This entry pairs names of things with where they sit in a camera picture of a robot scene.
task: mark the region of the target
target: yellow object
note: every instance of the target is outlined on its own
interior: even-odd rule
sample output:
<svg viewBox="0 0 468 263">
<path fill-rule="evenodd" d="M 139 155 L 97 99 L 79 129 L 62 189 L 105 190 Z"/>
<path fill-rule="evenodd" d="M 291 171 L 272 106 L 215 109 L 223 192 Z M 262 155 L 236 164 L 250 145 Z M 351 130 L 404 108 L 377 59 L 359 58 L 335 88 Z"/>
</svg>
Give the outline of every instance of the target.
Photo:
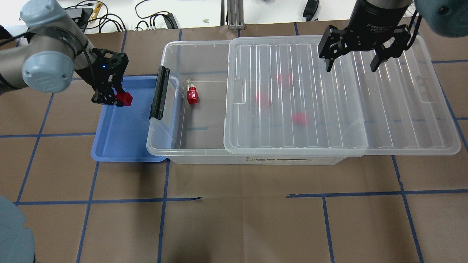
<svg viewBox="0 0 468 263">
<path fill-rule="evenodd" d="M 99 13 L 99 10 L 101 10 L 101 7 L 102 7 L 102 3 L 98 3 L 98 4 L 96 5 L 96 7 L 94 8 L 93 13 L 92 13 L 91 16 L 89 17 L 89 20 L 93 20 L 93 19 L 97 18 L 97 14 Z"/>
</svg>

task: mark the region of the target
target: red object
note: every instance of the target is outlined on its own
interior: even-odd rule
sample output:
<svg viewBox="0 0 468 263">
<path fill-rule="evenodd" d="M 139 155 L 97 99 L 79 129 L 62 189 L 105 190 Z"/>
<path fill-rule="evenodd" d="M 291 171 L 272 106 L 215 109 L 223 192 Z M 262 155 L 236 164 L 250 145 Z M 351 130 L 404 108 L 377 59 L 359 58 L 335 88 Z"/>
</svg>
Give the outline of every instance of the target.
<svg viewBox="0 0 468 263">
<path fill-rule="evenodd" d="M 281 78 L 281 74 L 276 75 L 276 80 L 279 81 L 279 82 L 283 81 L 283 79 Z M 293 82 L 293 74 L 290 73 L 289 74 L 289 83 L 291 84 L 292 82 Z"/>
<path fill-rule="evenodd" d="M 300 112 L 300 113 L 294 113 L 292 115 L 292 120 L 301 125 L 301 126 L 306 126 L 307 125 L 307 116 L 305 113 Z"/>
<path fill-rule="evenodd" d="M 257 103 L 257 105 L 266 105 L 266 104 L 269 104 L 271 105 L 271 100 L 268 96 L 268 93 L 260 93 L 260 92 L 257 92 L 257 94 L 255 94 L 255 102 Z"/>
<path fill-rule="evenodd" d="M 187 101 L 189 104 L 198 103 L 198 93 L 195 87 L 190 87 L 189 91 L 187 91 Z"/>
<path fill-rule="evenodd" d="M 133 97 L 128 92 L 117 92 L 116 98 L 121 101 L 124 106 L 130 106 L 132 104 Z"/>
</svg>

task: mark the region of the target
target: storage box lid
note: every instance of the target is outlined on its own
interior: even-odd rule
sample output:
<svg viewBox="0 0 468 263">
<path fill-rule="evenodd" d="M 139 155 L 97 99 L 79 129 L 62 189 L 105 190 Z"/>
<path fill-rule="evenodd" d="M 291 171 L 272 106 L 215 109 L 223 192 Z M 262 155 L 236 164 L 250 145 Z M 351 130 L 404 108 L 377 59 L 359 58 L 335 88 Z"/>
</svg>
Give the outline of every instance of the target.
<svg viewBox="0 0 468 263">
<path fill-rule="evenodd" d="M 321 36 L 241 37 L 229 45 L 224 146 L 246 156 L 450 155 L 460 140 L 418 37 L 371 72 L 374 52 L 331 72 Z"/>
</svg>

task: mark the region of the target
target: black latch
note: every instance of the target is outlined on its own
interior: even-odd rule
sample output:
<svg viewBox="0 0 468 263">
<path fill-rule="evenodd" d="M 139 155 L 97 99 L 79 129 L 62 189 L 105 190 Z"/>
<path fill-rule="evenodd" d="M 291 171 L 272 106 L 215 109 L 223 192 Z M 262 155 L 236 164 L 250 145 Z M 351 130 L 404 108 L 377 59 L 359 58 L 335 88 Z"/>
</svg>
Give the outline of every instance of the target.
<svg viewBox="0 0 468 263">
<path fill-rule="evenodd" d="M 150 119 L 162 119 L 166 92 L 168 90 L 169 72 L 170 70 L 165 66 L 159 67 L 158 76 L 156 77 L 156 90 L 154 91 L 153 103 L 151 104 L 151 111 L 149 114 Z"/>
</svg>

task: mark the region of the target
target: blue tape line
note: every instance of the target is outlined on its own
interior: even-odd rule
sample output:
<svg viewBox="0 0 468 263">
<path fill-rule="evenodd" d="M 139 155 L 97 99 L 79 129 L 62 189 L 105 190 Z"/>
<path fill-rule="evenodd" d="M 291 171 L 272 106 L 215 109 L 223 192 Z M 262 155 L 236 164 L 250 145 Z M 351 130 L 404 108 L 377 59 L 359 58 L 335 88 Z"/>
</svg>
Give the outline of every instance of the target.
<svg viewBox="0 0 468 263">
<path fill-rule="evenodd" d="M 38 136 L 39 134 L 0 135 L 0 138 L 30 138 Z"/>
<path fill-rule="evenodd" d="M 323 204 L 323 216 L 325 217 L 325 228 L 327 230 L 327 240 L 328 240 L 328 250 L 330 252 L 330 261 L 331 263 L 335 263 L 335 256 L 333 255 L 333 245 L 331 242 L 330 223 L 328 220 L 327 201 L 325 200 L 325 196 L 322 196 L 322 204 Z"/>
<path fill-rule="evenodd" d="M 465 146 L 465 150 L 466 150 L 467 153 L 468 153 L 468 143 L 467 143 L 467 140 L 466 140 L 466 138 L 465 138 L 465 134 L 464 134 L 463 131 L 461 130 L 461 127 L 460 127 L 460 124 L 458 123 L 458 121 L 455 122 L 455 126 L 457 127 L 458 132 L 460 133 L 461 141 L 463 142 L 463 145 Z"/>
<path fill-rule="evenodd" d="M 460 59 L 460 60 L 437 60 L 437 61 L 432 61 L 433 64 L 463 63 L 463 62 L 468 62 L 468 59 Z"/>
<path fill-rule="evenodd" d="M 183 202 L 183 201 L 194 201 L 199 200 L 202 197 L 173 197 L 167 198 L 168 202 Z M 162 202 L 163 198 L 144 198 L 144 199 L 109 199 L 109 200 L 72 200 L 72 201 L 30 201 L 30 202 L 19 202 L 17 205 L 83 205 L 83 204 L 121 204 L 121 203 L 157 203 Z"/>
<path fill-rule="evenodd" d="M 169 166 L 170 166 L 170 160 L 167 159 L 166 160 L 166 181 L 164 182 L 164 195 L 163 195 L 162 211 L 161 211 L 161 224 L 159 225 L 158 263 L 161 263 L 161 255 L 162 255 L 162 237 L 164 233 L 164 219 L 166 217 L 166 202 L 168 198 Z"/>
<path fill-rule="evenodd" d="M 460 137 L 461 137 L 461 141 L 463 142 L 463 145 L 465 146 L 465 150 L 468 153 L 467 140 L 465 138 L 465 135 L 463 134 L 463 131 L 461 130 L 460 124 L 458 123 L 458 119 L 455 116 L 455 112 L 453 111 L 452 106 L 450 105 L 450 102 L 448 101 L 447 95 L 445 94 L 445 91 L 444 91 L 444 87 L 442 86 L 442 83 L 440 83 L 440 80 L 439 80 L 439 85 L 440 85 L 440 89 L 442 90 L 442 94 L 444 95 L 445 102 L 447 103 L 448 110 L 450 111 L 450 115 L 452 115 L 452 119 L 455 122 L 455 127 L 457 127 L 458 133 L 460 134 Z"/>
<path fill-rule="evenodd" d="M 124 52 L 124 48 L 125 48 L 125 41 L 127 40 L 127 31 L 125 31 L 124 33 L 124 40 L 122 41 L 122 47 L 120 48 L 120 53 L 123 53 Z"/>
<path fill-rule="evenodd" d="M 447 190 L 415 190 L 405 191 L 407 195 L 424 195 L 424 194 L 458 194 L 468 193 L 468 189 L 447 189 Z"/>
<path fill-rule="evenodd" d="M 308 198 L 308 197 L 363 197 L 363 196 L 394 196 L 399 195 L 401 192 L 388 191 L 388 192 L 355 192 L 355 193 L 326 193 L 326 194 L 290 194 L 286 198 Z"/>
<path fill-rule="evenodd" d="M 83 242 L 85 240 L 86 226 L 88 225 L 89 210 L 91 209 L 91 200 L 93 200 L 94 186 L 96 184 L 97 171 L 99 170 L 99 162 L 96 162 L 96 167 L 93 174 L 93 182 L 91 183 L 91 190 L 89 191 L 88 205 L 86 206 L 85 220 L 83 222 L 83 229 L 81 231 L 80 245 L 78 246 L 78 254 L 76 256 L 76 263 L 80 262 L 81 259 L 81 250 L 83 249 Z"/>
<path fill-rule="evenodd" d="M 194 201 L 194 200 L 199 200 L 201 198 L 202 197 L 192 197 L 192 198 L 172 197 L 172 198 L 167 198 L 166 201 L 168 202 Z"/>
<path fill-rule="evenodd" d="M 419 246 L 419 241 L 416 235 L 416 229 L 414 228 L 413 218 L 411 217 L 410 206 L 408 205 L 408 200 L 406 199 L 405 189 L 403 187 L 403 182 L 401 181 L 400 170 L 398 169 L 398 164 L 396 163 L 396 158 L 392 155 L 393 166 L 395 168 L 396 178 L 398 179 L 398 184 L 400 185 L 403 203 L 405 205 L 406 215 L 408 216 L 409 227 L 411 228 L 411 233 L 413 234 L 414 244 L 416 246 L 417 256 L 419 257 L 419 262 L 424 263 L 423 254 L 421 253 L 421 248 Z"/>
<path fill-rule="evenodd" d="M 93 200 L 92 204 L 150 203 L 162 202 L 163 198 Z"/>
<path fill-rule="evenodd" d="M 56 134 L 41 134 L 40 137 L 66 137 L 66 136 L 87 136 L 96 135 L 95 132 L 78 132 L 78 133 L 56 133 Z"/>
<path fill-rule="evenodd" d="M 17 205 L 83 205 L 87 204 L 86 200 L 76 201 L 32 201 L 32 202 L 18 202 Z"/>
<path fill-rule="evenodd" d="M 41 128 L 39 129 L 39 134 L 37 136 L 36 143 L 34 144 L 34 148 L 32 150 L 31 158 L 29 159 L 28 168 L 26 169 L 26 173 L 24 174 L 24 179 L 21 184 L 20 192 L 18 193 L 18 198 L 16 199 L 16 204 L 20 202 L 21 195 L 23 195 L 24 186 L 26 185 L 26 180 L 28 179 L 29 171 L 31 170 L 32 161 L 34 160 L 34 155 L 36 154 L 37 145 L 39 144 L 40 136 L 42 134 L 42 131 L 44 130 L 45 121 L 47 120 L 47 115 L 49 114 L 49 110 L 51 109 L 53 99 L 54 99 L 54 94 L 52 93 L 51 98 L 49 99 L 49 104 L 47 105 L 47 109 L 45 110 L 44 119 L 42 120 Z"/>
<path fill-rule="evenodd" d="M 296 36 L 299 35 L 299 30 L 297 30 L 297 23 L 294 22 L 294 30 L 296 30 Z"/>
</svg>

